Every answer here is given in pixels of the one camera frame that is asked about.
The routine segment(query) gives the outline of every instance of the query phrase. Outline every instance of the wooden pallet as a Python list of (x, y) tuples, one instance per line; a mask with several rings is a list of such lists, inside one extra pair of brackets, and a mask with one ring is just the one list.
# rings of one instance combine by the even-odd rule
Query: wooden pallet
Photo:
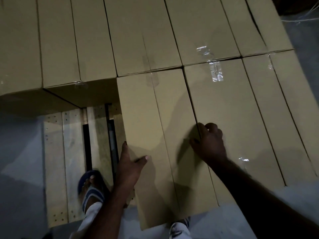
[[(125, 141), (121, 108), (119, 104), (113, 104), (108, 110), (109, 119), (114, 120), (115, 149), (121, 154)], [(89, 128), (92, 168), (101, 172), (107, 187), (112, 189), (113, 172), (106, 117), (104, 105), (45, 116), (43, 139), (49, 227), (84, 218), (77, 193), (78, 181), (86, 171), (83, 125), (87, 124)], [(133, 198), (134, 193), (129, 198), (130, 206), (135, 204)]]

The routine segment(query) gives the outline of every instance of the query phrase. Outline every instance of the hand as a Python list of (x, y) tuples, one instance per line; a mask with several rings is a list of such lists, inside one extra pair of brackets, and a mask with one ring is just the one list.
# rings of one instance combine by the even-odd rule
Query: hand
[(198, 123), (198, 128), (202, 137), (201, 141), (195, 138), (189, 140), (194, 152), (209, 166), (212, 165), (212, 162), (225, 159), (226, 149), (221, 129), (218, 129), (214, 123), (207, 123), (205, 126)]
[(148, 158), (148, 156), (144, 156), (137, 161), (131, 161), (129, 147), (127, 146), (127, 143), (124, 142), (122, 145), (120, 161), (117, 166), (114, 187), (123, 188), (130, 193), (134, 189)]

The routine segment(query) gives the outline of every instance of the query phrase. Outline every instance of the stack of boxes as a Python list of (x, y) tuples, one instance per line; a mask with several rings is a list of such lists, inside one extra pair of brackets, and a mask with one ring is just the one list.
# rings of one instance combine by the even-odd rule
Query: stack of boxes
[(152, 157), (142, 229), (234, 202), (189, 147), (196, 122), (271, 190), (316, 178), (318, 105), (272, 0), (37, 1), (0, 10), (1, 108), (120, 101), (131, 158)]

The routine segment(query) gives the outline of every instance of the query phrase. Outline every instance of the person's left arm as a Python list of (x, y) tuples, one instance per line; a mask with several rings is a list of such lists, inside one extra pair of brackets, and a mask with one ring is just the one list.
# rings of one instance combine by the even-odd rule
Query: person's left arm
[(128, 146), (126, 142), (123, 143), (113, 191), (109, 200), (102, 205), (83, 238), (99, 239), (107, 237), (116, 239), (118, 237), (123, 208), (144, 165), (147, 163), (147, 159), (148, 156), (144, 156), (138, 161), (131, 161)]

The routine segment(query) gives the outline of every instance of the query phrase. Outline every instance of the forearm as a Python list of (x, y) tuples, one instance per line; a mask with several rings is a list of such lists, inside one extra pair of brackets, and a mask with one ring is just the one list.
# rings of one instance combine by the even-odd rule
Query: forearm
[(227, 158), (212, 159), (209, 166), (225, 184), (258, 238), (274, 235), (318, 236), (318, 227)]
[(106, 201), (92, 224), (85, 233), (84, 238), (109, 238), (118, 237), (123, 208), (128, 197), (129, 190), (123, 187), (114, 187), (110, 199)]

